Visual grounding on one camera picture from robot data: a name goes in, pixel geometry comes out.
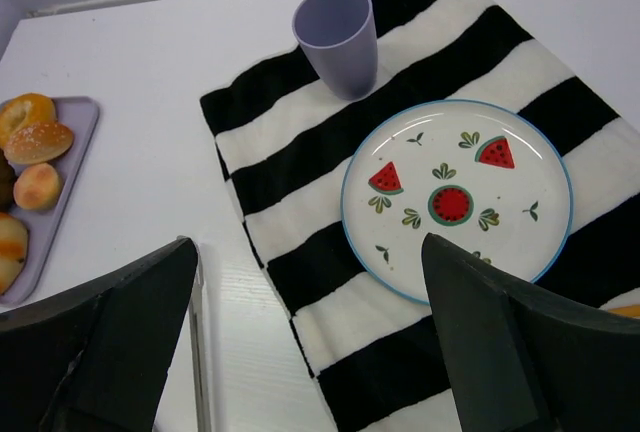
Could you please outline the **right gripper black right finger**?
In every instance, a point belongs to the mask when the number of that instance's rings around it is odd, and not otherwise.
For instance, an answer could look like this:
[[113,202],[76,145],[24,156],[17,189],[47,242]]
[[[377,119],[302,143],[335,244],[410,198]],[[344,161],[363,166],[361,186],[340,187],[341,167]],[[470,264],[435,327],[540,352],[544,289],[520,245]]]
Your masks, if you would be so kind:
[[638,319],[561,297],[436,234],[421,258],[463,430],[638,430]]

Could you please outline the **large orange bread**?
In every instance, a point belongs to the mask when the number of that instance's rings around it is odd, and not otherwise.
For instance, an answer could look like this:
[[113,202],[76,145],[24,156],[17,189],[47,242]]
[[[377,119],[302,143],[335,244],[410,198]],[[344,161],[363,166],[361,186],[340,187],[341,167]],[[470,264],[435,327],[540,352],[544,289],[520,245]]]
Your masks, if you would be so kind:
[[28,252],[29,232],[15,217],[1,213],[0,282],[4,294],[23,270]]

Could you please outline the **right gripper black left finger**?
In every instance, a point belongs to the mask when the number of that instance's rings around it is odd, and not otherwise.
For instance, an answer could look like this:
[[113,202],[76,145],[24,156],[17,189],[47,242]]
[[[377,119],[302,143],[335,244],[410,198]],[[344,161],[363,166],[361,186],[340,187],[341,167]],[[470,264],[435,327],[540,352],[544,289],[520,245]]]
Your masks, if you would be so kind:
[[152,430],[197,265],[183,237],[2,313],[2,430]]

